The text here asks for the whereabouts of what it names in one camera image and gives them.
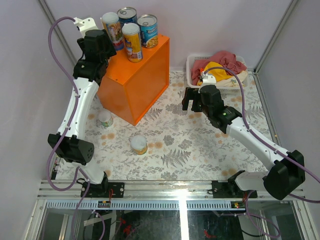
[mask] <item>pink cloth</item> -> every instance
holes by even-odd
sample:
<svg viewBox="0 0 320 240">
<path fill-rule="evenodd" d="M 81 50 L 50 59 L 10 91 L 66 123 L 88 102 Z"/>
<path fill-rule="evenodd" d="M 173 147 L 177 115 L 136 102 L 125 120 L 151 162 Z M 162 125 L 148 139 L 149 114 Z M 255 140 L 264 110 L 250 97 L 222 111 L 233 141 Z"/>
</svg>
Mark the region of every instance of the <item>pink cloth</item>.
<svg viewBox="0 0 320 240">
<path fill-rule="evenodd" d="M 200 69 L 204 69 L 210 62 L 218 63 L 223 67 L 234 71 L 236 74 L 239 74 L 243 70 L 247 69 L 242 62 L 237 61 L 235 54 L 228 51 L 219 51 L 208 59 L 194 61 L 191 69 L 192 85 L 197 85 L 200 76 Z"/>
</svg>

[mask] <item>food can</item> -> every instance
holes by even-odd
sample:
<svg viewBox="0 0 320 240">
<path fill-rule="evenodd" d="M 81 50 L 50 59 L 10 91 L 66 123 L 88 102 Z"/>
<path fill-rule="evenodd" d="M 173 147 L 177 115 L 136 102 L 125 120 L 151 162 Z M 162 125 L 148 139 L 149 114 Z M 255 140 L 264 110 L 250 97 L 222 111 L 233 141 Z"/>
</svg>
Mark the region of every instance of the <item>food can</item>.
<svg viewBox="0 0 320 240">
<path fill-rule="evenodd" d="M 114 119 L 111 116 L 111 113 L 106 109 L 103 109 L 99 113 L 98 119 L 104 127 L 110 127 L 114 123 Z"/>
<path fill-rule="evenodd" d="M 117 14 L 121 27 L 123 27 L 125 24 L 137 23 L 137 10 L 135 10 L 133 7 L 127 6 L 121 8 L 118 10 Z"/>
<path fill-rule="evenodd" d="M 107 12 L 102 16 L 101 22 L 111 39 L 114 49 L 116 51 L 122 50 L 125 44 L 118 15 L 115 12 Z"/>
<path fill-rule="evenodd" d="M 142 60 L 140 28 L 135 23 L 127 23 L 122 28 L 124 46 L 129 61 L 138 63 Z"/>
<path fill-rule="evenodd" d="M 156 16 L 145 14 L 138 18 L 141 30 L 141 45 L 147 49 L 158 45 L 158 21 Z"/>
<path fill-rule="evenodd" d="M 142 135 L 133 136 L 130 139 L 130 145 L 133 151 L 138 155 L 145 154 L 148 150 L 147 139 Z"/>
</svg>

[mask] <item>beige cloth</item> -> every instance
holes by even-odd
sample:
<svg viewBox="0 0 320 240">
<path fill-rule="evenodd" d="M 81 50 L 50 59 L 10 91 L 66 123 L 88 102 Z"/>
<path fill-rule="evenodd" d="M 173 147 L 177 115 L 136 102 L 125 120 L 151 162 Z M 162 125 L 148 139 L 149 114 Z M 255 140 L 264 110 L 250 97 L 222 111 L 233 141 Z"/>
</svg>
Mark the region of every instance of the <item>beige cloth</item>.
<svg viewBox="0 0 320 240">
<path fill-rule="evenodd" d="M 240 82 L 243 83 L 243 81 L 248 76 L 248 72 L 243 70 L 242 72 L 238 73 L 236 76 L 239 78 Z M 228 79 L 218 81 L 215 85 L 217 87 L 239 87 L 238 81 L 234 76 Z"/>
</svg>

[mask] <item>laundry basket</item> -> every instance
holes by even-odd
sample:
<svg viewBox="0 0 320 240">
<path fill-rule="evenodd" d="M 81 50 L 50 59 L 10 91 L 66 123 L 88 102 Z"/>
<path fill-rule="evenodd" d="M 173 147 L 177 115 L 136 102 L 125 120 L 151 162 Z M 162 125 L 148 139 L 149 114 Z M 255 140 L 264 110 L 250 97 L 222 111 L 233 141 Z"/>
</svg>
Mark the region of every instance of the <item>laundry basket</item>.
<svg viewBox="0 0 320 240">
<path fill-rule="evenodd" d="M 192 78 L 191 78 L 191 69 L 195 63 L 196 60 L 200 59 L 208 59 L 212 56 L 212 54 L 207 53 L 198 53 L 198 54 L 191 54 L 186 59 L 186 87 L 190 87 L 193 89 L 199 88 L 199 86 L 192 85 Z M 246 65 L 245 60 L 241 56 L 236 56 L 236 60 L 242 62 L 244 65 Z M 246 87 L 249 83 L 249 75 L 245 78 L 245 80 L 242 82 L 242 86 Z M 239 86 L 217 86 L 217 89 L 220 90 L 221 94 L 237 94 L 240 91 Z"/>
</svg>

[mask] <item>orange shelf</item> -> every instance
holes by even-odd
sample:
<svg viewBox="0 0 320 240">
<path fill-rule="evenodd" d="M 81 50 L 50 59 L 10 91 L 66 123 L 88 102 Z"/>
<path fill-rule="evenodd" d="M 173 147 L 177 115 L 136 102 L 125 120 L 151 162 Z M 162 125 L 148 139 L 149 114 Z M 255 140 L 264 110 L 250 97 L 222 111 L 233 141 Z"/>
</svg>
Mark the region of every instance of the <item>orange shelf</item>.
<svg viewBox="0 0 320 240">
<path fill-rule="evenodd" d="M 169 37 L 160 34 L 158 45 L 143 47 L 142 55 L 133 63 L 125 49 L 117 51 L 97 92 L 105 109 L 134 126 L 169 86 Z"/>
</svg>

